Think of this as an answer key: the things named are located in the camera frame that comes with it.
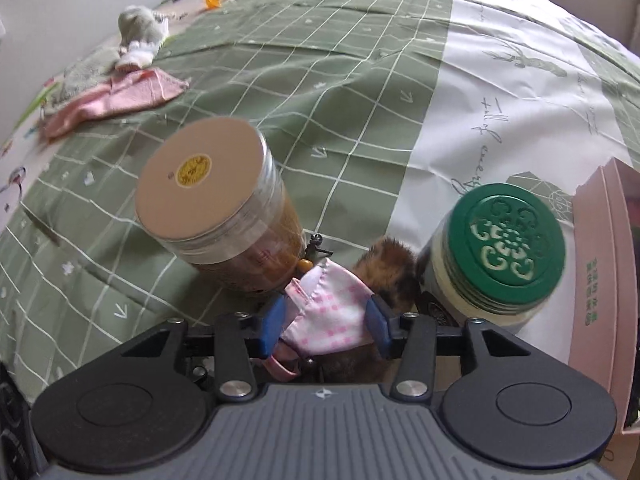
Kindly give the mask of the green patterned bed sheet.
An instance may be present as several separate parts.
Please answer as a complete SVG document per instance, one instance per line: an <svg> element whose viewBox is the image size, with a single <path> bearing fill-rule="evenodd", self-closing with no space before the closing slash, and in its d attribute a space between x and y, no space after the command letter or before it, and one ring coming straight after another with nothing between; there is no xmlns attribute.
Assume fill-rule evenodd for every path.
<svg viewBox="0 0 640 480"><path fill-rule="evenodd" d="M639 162L638 55L549 0L232 0L156 62L182 96L55 144L31 117L2 145L1 356L28 400L165 318L230 306L134 213L144 164L191 122L256 127L346 266L383 235L423 246L489 182L570 226L594 170Z"/></svg>

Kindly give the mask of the grey white sock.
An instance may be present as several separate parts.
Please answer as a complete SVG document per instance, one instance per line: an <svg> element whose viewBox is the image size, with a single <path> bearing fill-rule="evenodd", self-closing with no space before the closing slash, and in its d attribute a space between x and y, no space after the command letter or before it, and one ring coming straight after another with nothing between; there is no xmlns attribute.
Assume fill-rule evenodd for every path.
<svg viewBox="0 0 640 480"><path fill-rule="evenodd" d="M120 58L115 70L122 73L149 67L169 36L169 18L146 6L127 6L119 14Z"/></svg>

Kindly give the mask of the clear jar beige lid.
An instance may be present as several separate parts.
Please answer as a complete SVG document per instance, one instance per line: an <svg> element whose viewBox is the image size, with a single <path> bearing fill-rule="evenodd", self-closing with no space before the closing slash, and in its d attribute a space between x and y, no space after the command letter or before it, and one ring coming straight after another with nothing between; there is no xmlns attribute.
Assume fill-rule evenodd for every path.
<svg viewBox="0 0 640 480"><path fill-rule="evenodd" d="M305 248L265 137L239 118L192 122L166 140L142 170L136 214L179 259L246 294L288 284Z"/></svg>

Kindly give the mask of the grey knitted cloth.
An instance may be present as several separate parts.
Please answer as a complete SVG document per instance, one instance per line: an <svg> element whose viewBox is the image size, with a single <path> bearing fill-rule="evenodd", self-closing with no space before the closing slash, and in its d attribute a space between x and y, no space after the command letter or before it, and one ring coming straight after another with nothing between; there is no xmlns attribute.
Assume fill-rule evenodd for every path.
<svg viewBox="0 0 640 480"><path fill-rule="evenodd" d="M119 47L103 47L67 67L56 88L44 99L42 116L56 114L81 93L109 80L119 59Z"/></svg>

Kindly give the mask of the pink cardboard box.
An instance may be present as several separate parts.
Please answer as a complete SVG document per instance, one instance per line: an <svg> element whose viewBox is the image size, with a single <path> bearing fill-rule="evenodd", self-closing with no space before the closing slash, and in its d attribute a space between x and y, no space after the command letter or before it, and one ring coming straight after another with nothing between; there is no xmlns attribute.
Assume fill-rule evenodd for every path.
<svg viewBox="0 0 640 480"><path fill-rule="evenodd" d="M568 364L612 396L619 434L639 432L639 173L617 158L573 198L575 309Z"/></svg>

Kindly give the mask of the pink cloth on bed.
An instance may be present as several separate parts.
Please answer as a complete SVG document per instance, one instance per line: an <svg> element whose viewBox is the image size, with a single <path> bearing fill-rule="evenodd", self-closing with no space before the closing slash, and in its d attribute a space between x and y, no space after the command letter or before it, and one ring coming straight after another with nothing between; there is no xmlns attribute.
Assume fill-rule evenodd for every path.
<svg viewBox="0 0 640 480"><path fill-rule="evenodd" d="M149 110L172 101L190 84L159 68L136 70L100 82L44 116L40 134L53 140L71 133L83 122L94 122L139 110Z"/></svg>

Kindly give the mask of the pink plaid plush keychain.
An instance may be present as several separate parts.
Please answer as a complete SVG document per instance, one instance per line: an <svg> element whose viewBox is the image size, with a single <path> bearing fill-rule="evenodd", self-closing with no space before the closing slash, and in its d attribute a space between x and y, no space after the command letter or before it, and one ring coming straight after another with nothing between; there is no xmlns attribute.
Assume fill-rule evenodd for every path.
<svg viewBox="0 0 640 480"><path fill-rule="evenodd" d="M413 309L418 292L416 255L391 237L351 269L326 258L286 285L284 327L262 366L277 382L384 382L390 362L367 330L367 302L378 296L401 314Z"/></svg>

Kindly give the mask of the jar with green lid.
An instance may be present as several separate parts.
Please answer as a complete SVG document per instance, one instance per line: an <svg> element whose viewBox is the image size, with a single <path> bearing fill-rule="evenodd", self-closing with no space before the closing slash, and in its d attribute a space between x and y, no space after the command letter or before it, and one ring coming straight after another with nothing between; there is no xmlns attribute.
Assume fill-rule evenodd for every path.
<svg viewBox="0 0 640 480"><path fill-rule="evenodd" d="M551 209L525 188L491 183L466 192L439 222L416 277L447 324L484 318L515 333L552 295L565 260Z"/></svg>

